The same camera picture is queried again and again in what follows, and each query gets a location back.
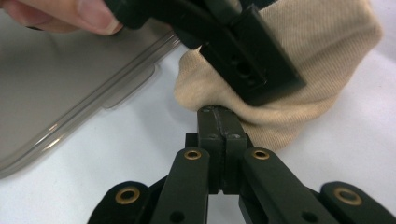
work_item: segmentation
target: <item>beige cloth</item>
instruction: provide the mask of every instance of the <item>beige cloth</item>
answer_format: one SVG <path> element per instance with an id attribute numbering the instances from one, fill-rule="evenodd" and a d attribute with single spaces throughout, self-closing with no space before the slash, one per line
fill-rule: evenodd
<path id="1" fill-rule="evenodd" d="M 368 0 L 278 0 L 261 15 L 306 81 L 304 88 L 249 106 L 192 50 L 180 60 L 175 96 L 194 111 L 204 105 L 230 108 L 254 146 L 276 150 L 334 104 L 382 30 Z"/>

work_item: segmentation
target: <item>white table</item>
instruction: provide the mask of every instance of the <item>white table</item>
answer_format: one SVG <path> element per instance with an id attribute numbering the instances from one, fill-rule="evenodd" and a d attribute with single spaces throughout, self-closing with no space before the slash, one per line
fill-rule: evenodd
<path id="1" fill-rule="evenodd" d="M 372 1 L 386 36 L 335 106 L 277 155 L 309 188 L 340 180 L 396 215 L 396 3 Z M 178 48 L 122 105 L 100 110 L 34 164 L 0 180 L 0 223 L 86 223 L 113 186 L 167 175 L 196 115 L 173 98 Z M 244 223 L 236 196 L 211 196 L 208 223 Z"/>

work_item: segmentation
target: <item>plastic tray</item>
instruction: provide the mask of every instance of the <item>plastic tray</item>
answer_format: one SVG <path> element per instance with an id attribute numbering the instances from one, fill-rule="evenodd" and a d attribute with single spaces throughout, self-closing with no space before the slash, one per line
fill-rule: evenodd
<path id="1" fill-rule="evenodd" d="M 58 144 L 101 106 L 133 92 L 177 43 L 149 21 L 113 36 L 49 34 L 0 12 L 0 178 Z"/>

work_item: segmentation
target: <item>screw hole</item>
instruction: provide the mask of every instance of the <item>screw hole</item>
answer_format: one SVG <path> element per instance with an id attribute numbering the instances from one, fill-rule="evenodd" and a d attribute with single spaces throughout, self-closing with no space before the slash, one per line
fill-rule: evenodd
<path id="1" fill-rule="evenodd" d="M 136 202 L 140 196 L 140 191 L 134 186 L 120 189 L 116 194 L 116 202 L 119 204 L 130 204 Z"/>
<path id="2" fill-rule="evenodd" d="M 182 212 L 179 211 L 175 211 L 171 214 L 171 216 L 169 217 L 169 219 L 171 220 L 171 222 L 173 223 L 180 223 L 184 220 L 184 214 Z"/>
<path id="3" fill-rule="evenodd" d="M 258 160 L 267 160 L 270 158 L 270 154 L 264 152 L 263 150 L 255 150 L 253 152 L 253 157 Z"/>
<path id="4" fill-rule="evenodd" d="M 241 74 L 242 78 L 248 78 L 251 72 L 247 63 L 238 63 L 236 65 L 236 71 Z"/>
<path id="5" fill-rule="evenodd" d="M 129 200 L 134 197 L 134 192 L 133 191 L 125 191 L 121 194 L 121 198 L 123 200 Z"/>
<path id="6" fill-rule="evenodd" d="M 201 156 L 202 156 L 201 152 L 199 152 L 197 150 L 190 150 L 190 151 L 187 151 L 186 153 L 184 153 L 184 157 L 187 160 L 191 160 L 191 161 L 198 160 L 201 158 Z"/>
<path id="7" fill-rule="evenodd" d="M 310 222 L 310 223 L 316 223 L 316 222 L 318 222 L 318 217 L 317 217 L 317 215 L 315 215 L 315 214 L 313 214 L 313 213 L 311 213 L 311 212 L 302 212 L 302 213 L 301 213 L 301 217 L 302 217 L 305 221 Z"/>
<path id="8" fill-rule="evenodd" d="M 347 203 L 349 205 L 361 205 L 363 200 L 361 197 L 355 193 L 354 191 L 346 188 L 336 188 L 334 190 L 335 197 L 343 203 Z"/>

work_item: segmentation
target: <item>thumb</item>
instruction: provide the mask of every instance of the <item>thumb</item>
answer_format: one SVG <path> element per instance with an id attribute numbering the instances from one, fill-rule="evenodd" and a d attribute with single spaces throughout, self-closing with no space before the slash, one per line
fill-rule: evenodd
<path id="1" fill-rule="evenodd" d="M 4 0 L 4 2 L 4 5 L 6 2 L 14 5 L 24 4 L 49 15 L 52 20 L 48 19 L 37 25 L 38 28 L 44 30 L 48 30 L 46 28 L 51 28 L 54 24 L 59 24 L 59 21 L 99 35 L 111 35 L 121 28 L 104 0 Z M 26 14 L 20 15 L 20 18 L 24 19 L 24 23 L 34 19 Z"/>

